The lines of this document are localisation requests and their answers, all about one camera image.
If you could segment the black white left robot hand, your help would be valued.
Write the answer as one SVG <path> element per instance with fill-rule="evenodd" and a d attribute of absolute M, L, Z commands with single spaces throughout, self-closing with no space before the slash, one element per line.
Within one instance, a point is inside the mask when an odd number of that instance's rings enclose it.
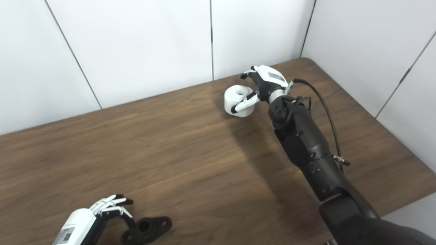
<path fill-rule="evenodd" d="M 95 245 L 102 235 L 109 220 L 121 217 L 128 227 L 135 225 L 135 220 L 125 205 L 134 201 L 123 194 L 113 194 L 95 202 L 89 208 L 73 211 L 57 234 L 53 245 Z"/>

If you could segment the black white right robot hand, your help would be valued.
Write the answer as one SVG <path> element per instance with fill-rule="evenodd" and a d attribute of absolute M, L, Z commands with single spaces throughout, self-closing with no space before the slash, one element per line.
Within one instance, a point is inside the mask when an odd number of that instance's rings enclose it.
<path fill-rule="evenodd" d="M 293 86 L 293 81 L 288 82 L 281 72 L 266 65 L 252 66 L 240 76 L 240 79 L 246 78 L 252 79 L 257 90 L 233 105 L 230 109 L 232 114 L 240 113 L 257 102 L 271 103 L 280 96 L 287 96 Z"/>

